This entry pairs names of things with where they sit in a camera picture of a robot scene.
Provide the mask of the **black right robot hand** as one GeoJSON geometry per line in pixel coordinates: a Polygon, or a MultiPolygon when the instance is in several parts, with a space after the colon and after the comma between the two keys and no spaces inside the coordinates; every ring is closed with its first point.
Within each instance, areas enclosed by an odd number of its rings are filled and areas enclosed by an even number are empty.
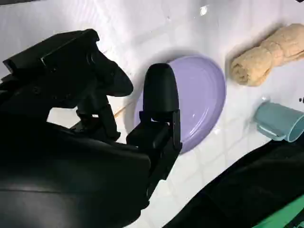
{"type": "Polygon", "coordinates": [[[93,29],[53,35],[6,59],[0,85],[0,225],[122,228],[136,221],[181,149],[176,78],[149,67],[139,124],[118,142],[109,96],[126,73],[93,29]]]}

